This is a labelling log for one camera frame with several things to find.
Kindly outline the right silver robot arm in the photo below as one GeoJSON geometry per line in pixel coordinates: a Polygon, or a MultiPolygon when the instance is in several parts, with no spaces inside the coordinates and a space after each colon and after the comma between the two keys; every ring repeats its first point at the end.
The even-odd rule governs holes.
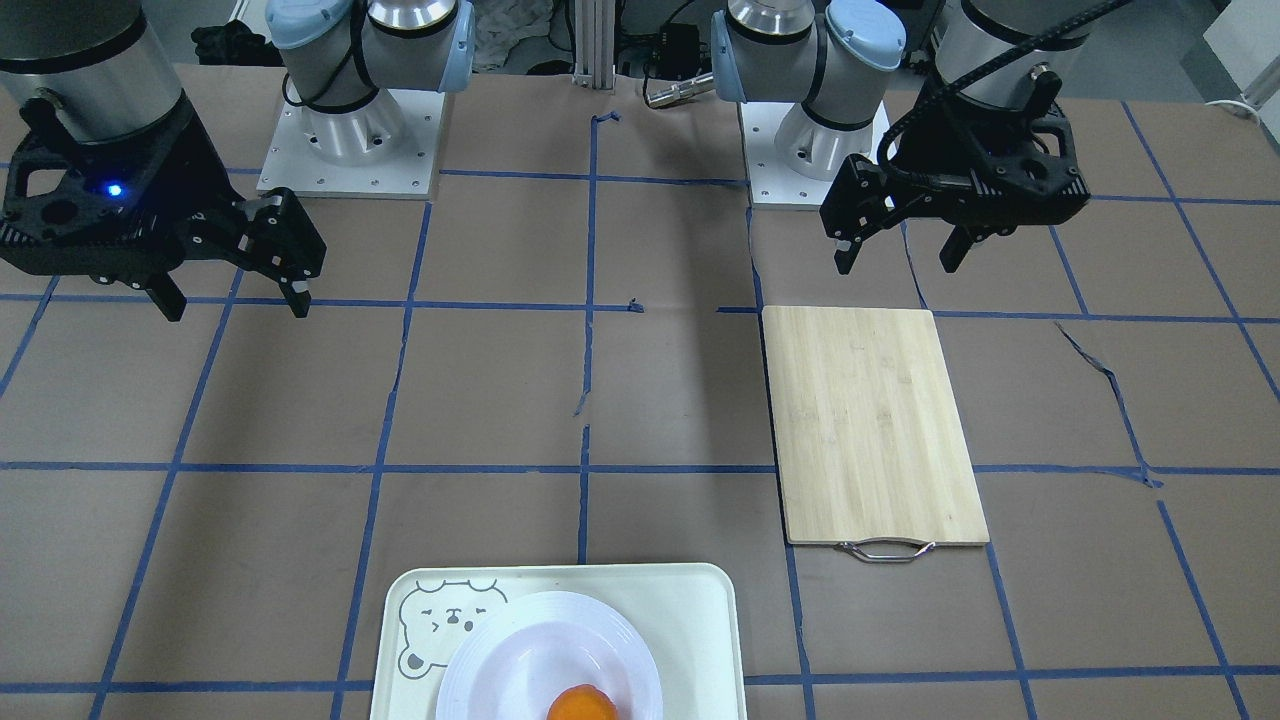
{"type": "MultiPolygon", "coordinates": [[[[270,1],[294,136],[323,176],[416,151],[399,92],[456,94],[470,1],[270,1]]],[[[247,199],[137,1],[5,1],[3,86],[27,135],[3,197],[3,260],[146,293],[178,322],[172,272],[221,260],[276,282],[297,318],[326,245],[293,190],[247,199]]]]}

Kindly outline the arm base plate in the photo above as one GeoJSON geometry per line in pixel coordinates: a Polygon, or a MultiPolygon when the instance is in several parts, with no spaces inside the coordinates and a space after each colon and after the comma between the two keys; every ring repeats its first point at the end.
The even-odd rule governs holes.
{"type": "Polygon", "coordinates": [[[868,126],[854,131],[813,120],[800,102],[741,102],[739,117],[756,209],[815,211],[845,159],[873,158],[890,127],[883,102],[868,126]]]}
{"type": "Polygon", "coordinates": [[[300,197],[429,200],[447,94],[383,90],[365,108],[329,114],[285,106],[257,188],[300,197]]]}

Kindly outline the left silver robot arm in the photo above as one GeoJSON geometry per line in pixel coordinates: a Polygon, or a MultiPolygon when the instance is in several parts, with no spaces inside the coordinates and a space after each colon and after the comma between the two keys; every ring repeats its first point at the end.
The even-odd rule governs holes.
{"type": "Polygon", "coordinates": [[[933,67],[874,152],[858,145],[908,51],[878,1],[731,1],[712,20],[716,92],[787,102],[777,149],[829,183],[819,215],[840,274],[874,234],[910,218],[951,225],[940,261],[1023,225],[1056,225],[1089,201],[1061,73],[1116,1],[951,1],[933,67]]]}

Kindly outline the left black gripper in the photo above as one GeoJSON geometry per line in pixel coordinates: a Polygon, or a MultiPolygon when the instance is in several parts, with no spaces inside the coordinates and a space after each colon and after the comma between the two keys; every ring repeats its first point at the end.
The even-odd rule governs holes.
{"type": "Polygon", "coordinates": [[[931,72],[891,163],[847,156],[820,205],[824,232],[836,242],[837,273],[849,275],[867,240],[908,218],[952,225],[940,250],[941,266],[952,274],[992,234],[1075,217],[1091,191],[1070,123],[1056,102],[1062,79],[1043,70],[1030,85],[1029,100],[1012,110],[956,94],[923,111],[945,86],[931,72]]]}

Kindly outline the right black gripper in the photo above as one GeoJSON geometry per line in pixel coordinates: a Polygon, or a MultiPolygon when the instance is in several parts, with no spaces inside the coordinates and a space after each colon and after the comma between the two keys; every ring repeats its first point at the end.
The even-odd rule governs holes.
{"type": "Polygon", "coordinates": [[[187,96],[151,126],[104,143],[77,141],[47,95],[26,100],[28,135],[13,152],[3,200],[5,263],[31,275],[87,275],[148,292],[168,322],[187,297],[182,263],[218,259],[278,282],[294,318],[326,245],[285,187],[246,199],[230,183],[187,96]]]}

